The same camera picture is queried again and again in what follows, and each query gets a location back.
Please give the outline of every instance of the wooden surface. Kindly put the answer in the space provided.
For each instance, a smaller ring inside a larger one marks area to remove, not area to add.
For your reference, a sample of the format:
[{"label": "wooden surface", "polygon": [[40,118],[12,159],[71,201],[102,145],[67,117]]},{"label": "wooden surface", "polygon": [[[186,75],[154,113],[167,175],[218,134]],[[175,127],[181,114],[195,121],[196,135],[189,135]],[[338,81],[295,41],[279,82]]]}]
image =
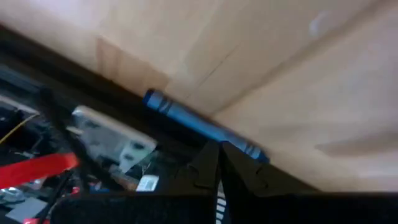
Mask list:
[{"label": "wooden surface", "polygon": [[203,114],[376,0],[0,0],[0,22],[135,93]]},{"label": "wooden surface", "polygon": [[0,3],[5,26],[134,93],[163,90],[321,189],[398,190],[394,0]]},{"label": "wooden surface", "polygon": [[398,2],[216,115],[323,190],[398,190]]}]

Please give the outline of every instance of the red cable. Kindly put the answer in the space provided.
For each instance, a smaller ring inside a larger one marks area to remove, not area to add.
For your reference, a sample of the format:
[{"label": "red cable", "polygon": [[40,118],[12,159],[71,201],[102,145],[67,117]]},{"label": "red cable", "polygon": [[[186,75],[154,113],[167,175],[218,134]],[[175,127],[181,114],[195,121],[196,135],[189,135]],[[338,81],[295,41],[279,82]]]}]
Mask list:
[{"label": "red cable", "polygon": [[26,182],[51,177],[78,165],[74,153],[51,154],[0,167],[0,189],[15,187]]}]

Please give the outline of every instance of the sticker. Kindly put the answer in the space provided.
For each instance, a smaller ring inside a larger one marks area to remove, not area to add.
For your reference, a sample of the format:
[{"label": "sticker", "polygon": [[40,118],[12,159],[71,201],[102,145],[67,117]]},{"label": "sticker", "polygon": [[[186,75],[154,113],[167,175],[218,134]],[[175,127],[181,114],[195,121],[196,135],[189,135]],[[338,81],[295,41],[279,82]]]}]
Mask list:
[{"label": "sticker", "polygon": [[152,192],[155,190],[156,185],[159,181],[159,177],[156,175],[144,175],[138,183],[138,192]]}]

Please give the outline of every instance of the black cable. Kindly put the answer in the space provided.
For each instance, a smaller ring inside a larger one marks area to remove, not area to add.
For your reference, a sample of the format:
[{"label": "black cable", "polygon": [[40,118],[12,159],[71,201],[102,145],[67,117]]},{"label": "black cable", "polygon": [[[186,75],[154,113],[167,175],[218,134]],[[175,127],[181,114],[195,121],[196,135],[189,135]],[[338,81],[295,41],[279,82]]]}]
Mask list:
[{"label": "black cable", "polygon": [[59,140],[66,145],[72,152],[75,153],[80,160],[80,167],[83,170],[80,175],[85,175],[85,170],[90,170],[91,173],[97,177],[104,186],[110,190],[122,191],[124,188],[118,184],[109,172],[104,171],[88,154],[80,141],[73,138],[66,130],[63,121],[57,116],[57,104],[53,98],[50,90],[41,90],[37,102],[40,112],[50,121],[53,126],[53,131],[58,136]]},{"label": "black cable", "polygon": [[60,183],[57,185],[57,188],[55,188],[54,191],[52,192],[46,206],[43,208],[43,210],[41,212],[39,212],[39,214],[36,215],[36,217],[39,218],[38,224],[44,223],[51,208],[54,206],[57,199],[61,196],[62,190],[65,188],[65,186],[71,176],[72,176],[72,172],[69,170],[65,171],[62,174]]}]

